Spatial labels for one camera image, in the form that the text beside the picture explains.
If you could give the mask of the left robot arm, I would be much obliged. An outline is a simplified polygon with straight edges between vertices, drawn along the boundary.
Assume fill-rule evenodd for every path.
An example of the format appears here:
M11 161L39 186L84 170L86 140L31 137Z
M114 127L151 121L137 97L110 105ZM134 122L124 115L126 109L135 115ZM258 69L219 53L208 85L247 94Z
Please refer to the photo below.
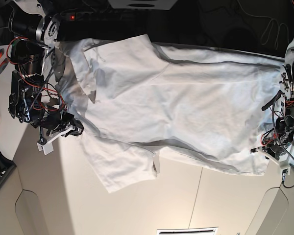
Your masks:
M267 159L279 166L282 173L289 173L291 153L286 152L286 149L294 146L294 37L286 49L280 73L280 90L262 107L263 111L272 108L272 139L265 136L263 140L267 142L261 147L252 149L251 153L264 154Z

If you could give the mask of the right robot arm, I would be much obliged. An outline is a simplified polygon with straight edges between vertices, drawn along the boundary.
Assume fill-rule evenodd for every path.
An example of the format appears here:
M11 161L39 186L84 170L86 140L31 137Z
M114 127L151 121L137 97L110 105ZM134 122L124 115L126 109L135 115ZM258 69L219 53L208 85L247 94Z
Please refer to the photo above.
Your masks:
M47 134L79 136L84 127L67 111L61 94L49 82L55 67L59 14L48 0L12 0L8 28L15 38L6 52L14 65L8 111L12 118Z

